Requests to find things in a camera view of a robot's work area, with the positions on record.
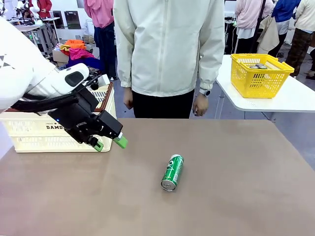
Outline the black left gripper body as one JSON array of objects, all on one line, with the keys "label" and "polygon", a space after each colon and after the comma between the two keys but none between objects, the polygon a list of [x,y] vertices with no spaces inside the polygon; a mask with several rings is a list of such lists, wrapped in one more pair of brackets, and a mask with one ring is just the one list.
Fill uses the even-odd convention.
[{"label": "black left gripper body", "polygon": [[97,99],[87,89],[77,89],[70,101],[48,112],[75,141],[87,145],[101,145],[96,136],[105,136],[106,111],[95,114]]}]

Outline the person's right hand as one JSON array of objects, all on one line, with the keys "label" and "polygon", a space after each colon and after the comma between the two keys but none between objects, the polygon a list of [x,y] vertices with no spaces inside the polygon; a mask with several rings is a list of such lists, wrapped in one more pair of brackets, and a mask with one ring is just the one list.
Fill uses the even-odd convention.
[{"label": "person's right hand", "polygon": [[124,88],[124,104],[129,110],[133,108],[133,94],[131,88]]}]

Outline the person's left hand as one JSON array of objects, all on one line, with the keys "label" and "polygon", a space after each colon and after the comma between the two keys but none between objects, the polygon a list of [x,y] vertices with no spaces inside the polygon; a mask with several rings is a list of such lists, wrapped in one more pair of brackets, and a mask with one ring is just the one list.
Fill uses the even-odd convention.
[{"label": "person's left hand", "polygon": [[208,97],[199,93],[193,103],[193,114],[197,117],[205,115],[209,107]]}]

